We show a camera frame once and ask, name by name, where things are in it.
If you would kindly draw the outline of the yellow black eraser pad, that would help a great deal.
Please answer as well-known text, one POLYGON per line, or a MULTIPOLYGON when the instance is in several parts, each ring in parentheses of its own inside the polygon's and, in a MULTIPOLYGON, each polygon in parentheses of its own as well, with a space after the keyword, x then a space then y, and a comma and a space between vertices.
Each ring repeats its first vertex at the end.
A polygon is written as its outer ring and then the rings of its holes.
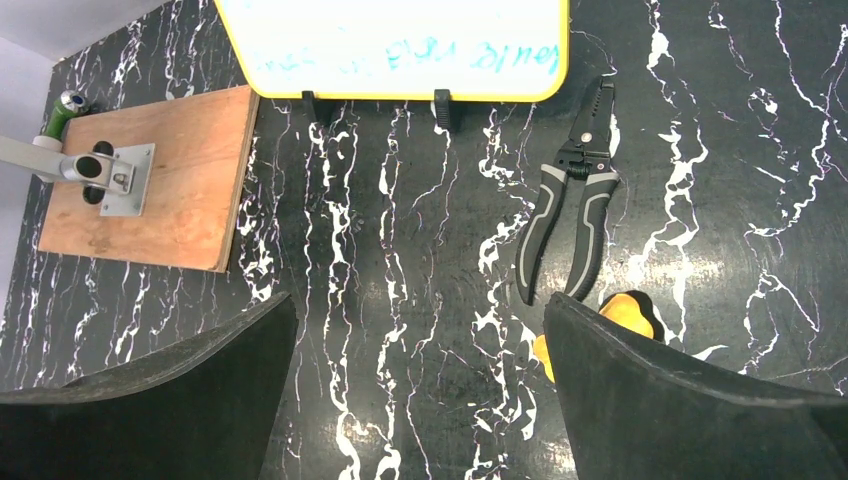
MULTIPOLYGON (((659 310, 651 297, 643 291, 628 290, 612 294, 601 303, 599 313, 623 328, 665 343, 665 327, 660 321, 659 310)), ((555 382, 544 334, 536 337, 532 351, 542 364, 547 379, 552 383, 555 382)))

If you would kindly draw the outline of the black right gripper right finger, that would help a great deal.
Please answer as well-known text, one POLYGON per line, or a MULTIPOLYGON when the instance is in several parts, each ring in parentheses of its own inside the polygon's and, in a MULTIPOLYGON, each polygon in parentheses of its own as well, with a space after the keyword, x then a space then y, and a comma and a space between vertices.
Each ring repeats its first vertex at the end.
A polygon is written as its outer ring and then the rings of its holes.
POLYGON ((544 330, 582 479, 843 479, 844 397, 744 376, 564 294, 544 330))

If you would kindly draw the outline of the yellow-framed whiteboard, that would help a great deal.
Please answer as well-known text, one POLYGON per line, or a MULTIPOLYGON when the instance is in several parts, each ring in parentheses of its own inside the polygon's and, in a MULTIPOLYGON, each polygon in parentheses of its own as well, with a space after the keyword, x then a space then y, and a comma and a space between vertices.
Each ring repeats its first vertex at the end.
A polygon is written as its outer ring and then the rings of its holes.
POLYGON ((217 3, 249 85, 269 99, 538 102, 569 69, 566 1, 217 3))

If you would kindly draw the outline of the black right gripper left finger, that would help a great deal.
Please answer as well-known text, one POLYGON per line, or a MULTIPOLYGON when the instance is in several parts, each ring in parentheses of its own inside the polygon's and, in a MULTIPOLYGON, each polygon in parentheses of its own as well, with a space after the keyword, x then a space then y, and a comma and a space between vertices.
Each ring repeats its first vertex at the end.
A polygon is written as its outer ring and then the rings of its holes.
POLYGON ((286 293, 61 387, 1 396, 5 479, 256 479, 294 353, 286 293))

